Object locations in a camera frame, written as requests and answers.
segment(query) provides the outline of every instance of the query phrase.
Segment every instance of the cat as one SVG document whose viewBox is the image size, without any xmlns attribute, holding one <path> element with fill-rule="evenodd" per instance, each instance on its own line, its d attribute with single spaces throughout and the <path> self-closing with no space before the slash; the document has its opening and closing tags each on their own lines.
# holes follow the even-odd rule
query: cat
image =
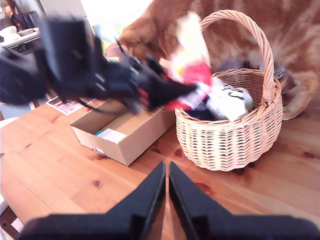
<svg viewBox="0 0 320 240">
<path fill-rule="evenodd" d="M 157 60 L 168 59 L 178 46 L 178 18 L 194 11 L 203 19 L 225 9 L 245 13 L 264 31 L 274 60 L 289 75 L 281 82 L 282 93 L 298 87 L 283 108 L 283 120 L 299 115 L 320 85 L 320 0 L 154 0 L 122 32 L 119 42 L 140 60 L 147 52 Z M 220 20 L 204 30 L 203 36 L 213 72 L 231 59 L 262 63 L 257 43 L 240 23 Z"/>
</svg>

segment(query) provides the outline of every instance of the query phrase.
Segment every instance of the wooden table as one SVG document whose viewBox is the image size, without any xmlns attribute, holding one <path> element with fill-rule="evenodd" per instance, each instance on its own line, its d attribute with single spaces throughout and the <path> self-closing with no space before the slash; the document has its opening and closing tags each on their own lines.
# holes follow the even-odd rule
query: wooden table
<svg viewBox="0 0 320 240">
<path fill-rule="evenodd" d="M 288 214 L 320 227 L 319 94 L 303 114 L 283 122 L 269 152 L 231 172 L 196 167 L 174 127 L 126 167 L 80 145 L 69 124 L 86 112 L 65 116 L 43 105 L 1 129 L 1 194 L 23 223 L 51 213 L 105 213 L 159 162 L 174 161 L 233 214 Z M 184 239 L 168 191 L 163 215 L 162 239 Z M 162 220 L 155 225 L 161 229 Z"/>
</svg>

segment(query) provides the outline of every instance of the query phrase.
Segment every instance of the wicker basket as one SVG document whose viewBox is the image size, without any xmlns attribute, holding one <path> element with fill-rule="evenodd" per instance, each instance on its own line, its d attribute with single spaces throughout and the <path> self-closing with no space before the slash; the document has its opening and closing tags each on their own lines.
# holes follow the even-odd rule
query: wicker basket
<svg viewBox="0 0 320 240">
<path fill-rule="evenodd" d="M 202 121 L 176 109 L 176 134 L 185 156 L 197 166 L 230 171 L 256 161 L 272 147 L 280 132 L 283 105 L 281 86 L 274 78 L 273 53 L 264 32 L 250 17 L 234 10 L 210 14 L 201 22 L 201 29 L 220 19 L 237 21 L 250 31 L 262 51 L 265 72 L 237 69 L 214 76 L 247 89 L 258 107 L 233 122 Z"/>
</svg>

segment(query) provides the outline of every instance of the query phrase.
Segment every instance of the label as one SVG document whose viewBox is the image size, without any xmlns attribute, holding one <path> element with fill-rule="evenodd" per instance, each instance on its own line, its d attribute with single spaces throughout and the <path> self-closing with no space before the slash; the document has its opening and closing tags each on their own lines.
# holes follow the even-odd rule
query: label
<svg viewBox="0 0 320 240">
<path fill-rule="evenodd" d="M 122 132 L 118 132 L 110 128 L 97 135 L 97 137 L 107 140 L 109 142 L 113 142 L 115 144 L 118 144 L 126 136 L 127 135 L 123 134 Z"/>
</svg>

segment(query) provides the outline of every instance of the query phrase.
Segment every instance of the cardboard box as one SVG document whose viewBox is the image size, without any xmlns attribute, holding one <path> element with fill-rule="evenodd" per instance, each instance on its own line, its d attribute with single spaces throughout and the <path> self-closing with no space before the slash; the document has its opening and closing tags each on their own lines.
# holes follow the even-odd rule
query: cardboard box
<svg viewBox="0 0 320 240">
<path fill-rule="evenodd" d="M 125 107 L 118 101 L 108 100 L 98 109 L 120 112 Z M 90 111 L 70 125 L 82 145 L 129 166 L 175 123 L 175 113 L 162 108 L 118 117 Z M 95 135 L 107 129 L 112 133 L 109 140 Z"/>
</svg>

